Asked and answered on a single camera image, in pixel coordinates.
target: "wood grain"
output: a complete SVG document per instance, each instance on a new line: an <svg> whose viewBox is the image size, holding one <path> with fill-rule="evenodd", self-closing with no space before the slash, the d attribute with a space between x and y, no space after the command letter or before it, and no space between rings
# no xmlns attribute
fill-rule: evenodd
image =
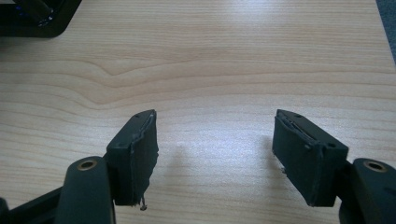
<svg viewBox="0 0 396 224"><path fill-rule="evenodd" d="M118 223L338 223L271 153L278 108L396 166L396 73L375 1L84 0L52 39L0 37L0 196L13 208L158 111L148 210Z"/></svg>

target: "bolt hole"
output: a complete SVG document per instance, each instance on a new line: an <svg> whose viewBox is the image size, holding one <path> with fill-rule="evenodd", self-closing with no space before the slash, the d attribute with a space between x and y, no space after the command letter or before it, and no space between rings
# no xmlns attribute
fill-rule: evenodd
<svg viewBox="0 0 396 224"><path fill-rule="evenodd" d="M78 169L80 171L87 171L91 170L95 165L97 164L97 161L83 161L78 165Z"/></svg>
<svg viewBox="0 0 396 224"><path fill-rule="evenodd" d="M369 168L372 171L376 171L379 173L385 173L387 171L387 168L383 166L382 164L376 162L376 161L365 161L364 165Z"/></svg>

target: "wooden table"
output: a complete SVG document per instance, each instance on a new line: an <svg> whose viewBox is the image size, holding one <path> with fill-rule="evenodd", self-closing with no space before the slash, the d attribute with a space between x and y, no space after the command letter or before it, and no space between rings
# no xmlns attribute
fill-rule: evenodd
<svg viewBox="0 0 396 224"><path fill-rule="evenodd" d="M271 152L278 108L396 166L396 73L375 1L83 0L52 39L0 38L0 195L13 208L158 112L148 210L118 223L338 223Z"/></svg>

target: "table surface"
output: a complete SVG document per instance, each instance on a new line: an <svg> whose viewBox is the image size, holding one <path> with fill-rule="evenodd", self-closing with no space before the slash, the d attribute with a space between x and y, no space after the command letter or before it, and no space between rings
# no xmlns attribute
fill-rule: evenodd
<svg viewBox="0 0 396 224"><path fill-rule="evenodd" d="M375 1L84 0L52 39L0 38L0 195L9 207L158 112L148 210L118 223L338 223L273 156L279 108L396 166L396 72Z"/></svg>

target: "black object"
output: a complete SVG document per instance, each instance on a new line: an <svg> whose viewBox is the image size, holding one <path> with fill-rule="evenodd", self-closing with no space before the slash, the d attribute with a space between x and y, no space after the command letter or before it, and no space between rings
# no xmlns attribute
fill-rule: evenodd
<svg viewBox="0 0 396 224"><path fill-rule="evenodd" d="M64 32L81 0L13 0L0 4L0 36L55 37Z"/></svg>
<svg viewBox="0 0 396 224"><path fill-rule="evenodd" d="M156 112L134 115L114 137L103 158L69 166L64 185L15 209L0 198L1 224L116 223L118 205L144 203L144 192L158 158Z"/></svg>
<svg viewBox="0 0 396 224"><path fill-rule="evenodd" d="M396 170L381 161L347 161L348 148L305 117L277 110L274 154L310 206L342 200L341 223L396 223Z"/></svg>

